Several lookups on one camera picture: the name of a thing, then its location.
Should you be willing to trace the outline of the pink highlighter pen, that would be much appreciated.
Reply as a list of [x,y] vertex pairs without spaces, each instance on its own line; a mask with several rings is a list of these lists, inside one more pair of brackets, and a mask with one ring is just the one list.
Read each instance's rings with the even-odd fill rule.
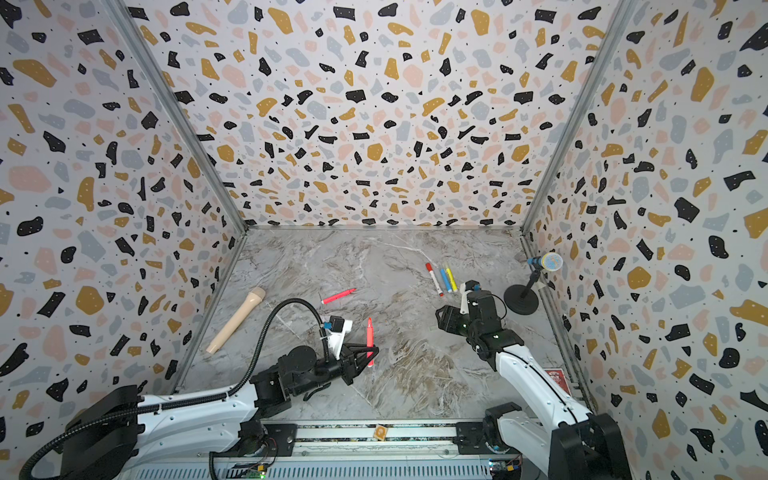
[[369,348],[367,352],[367,367],[370,368],[373,365],[373,347],[375,346],[374,337],[374,325],[371,317],[367,319],[366,327],[366,346]]
[[331,296],[328,296],[326,298],[321,299],[321,304],[322,305],[328,305],[328,304],[330,304],[332,302],[335,302],[337,300],[340,300],[340,299],[342,299],[344,297],[350,296],[353,293],[355,293],[356,291],[357,291],[356,288],[351,288],[351,289],[344,290],[342,292],[339,292],[339,293],[336,293],[334,295],[331,295]]

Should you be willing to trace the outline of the blue highlighter pen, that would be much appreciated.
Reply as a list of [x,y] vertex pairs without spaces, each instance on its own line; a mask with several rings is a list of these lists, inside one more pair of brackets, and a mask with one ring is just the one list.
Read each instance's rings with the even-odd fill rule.
[[441,268],[441,269],[439,269],[439,272],[440,272],[440,276],[441,276],[441,279],[443,281],[443,284],[445,286],[445,291],[447,293],[452,292],[451,283],[450,283],[450,280],[449,280],[449,278],[447,276],[446,270]]

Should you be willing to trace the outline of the yellow highlighter pen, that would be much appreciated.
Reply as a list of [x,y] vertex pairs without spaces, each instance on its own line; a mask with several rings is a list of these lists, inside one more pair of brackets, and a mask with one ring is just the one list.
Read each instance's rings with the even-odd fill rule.
[[446,267],[445,270],[446,270],[446,274],[447,274],[447,276],[449,278],[449,282],[450,282],[452,291],[453,292],[458,292],[458,287],[457,287],[455,278],[453,276],[452,270],[449,267]]

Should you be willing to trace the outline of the white marker pen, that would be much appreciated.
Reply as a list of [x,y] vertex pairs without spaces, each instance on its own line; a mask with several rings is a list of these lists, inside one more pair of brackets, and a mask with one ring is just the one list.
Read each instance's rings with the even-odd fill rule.
[[434,271],[434,268],[433,268],[432,264],[430,262],[427,262],[425,264],[425,267],[426,267],[426,270],[427,270],[427,272],[428,272],[428,274],[429,274],[429,276],[430,276],[430,278],[431,278],[431,280],[432,280],[432,282],[433,282],[433,284],[435,286],[435,289],[436,289],[436,292],[437,292],[438,296],[443,297],[444,296],[444,292],[443,292],[443,289],[441,288],[440,282],[437,279],[437,276],[435,274],[435,271]]

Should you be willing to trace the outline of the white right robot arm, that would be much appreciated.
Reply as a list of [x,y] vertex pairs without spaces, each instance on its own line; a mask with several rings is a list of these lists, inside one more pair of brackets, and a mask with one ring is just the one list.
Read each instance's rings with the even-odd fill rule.
[[593,413],[555,383],[522,338],[502,326],[492,293],[474,291],[465,313],[445,305],[435,317],[440,330],[463,337],[534,413],[528,416],[513,402],[487,409],[483,428],[490,447],[520,452],[549,479],[632,477],[616,421]]

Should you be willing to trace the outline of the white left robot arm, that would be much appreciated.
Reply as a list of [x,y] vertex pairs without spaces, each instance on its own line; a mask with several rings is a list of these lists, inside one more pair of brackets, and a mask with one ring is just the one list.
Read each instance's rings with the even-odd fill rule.
[[227,452],[266,439],[262,425],[334,379],[352,384],[378,354],[376,347],[345,344],[339,357],[318,358],[310,346],[293,348],[252,376],[235,394],[143,397],[135,385],[120,387],[66,427],[61,475],[65,479],[114,479],[124,468],[171,457]]

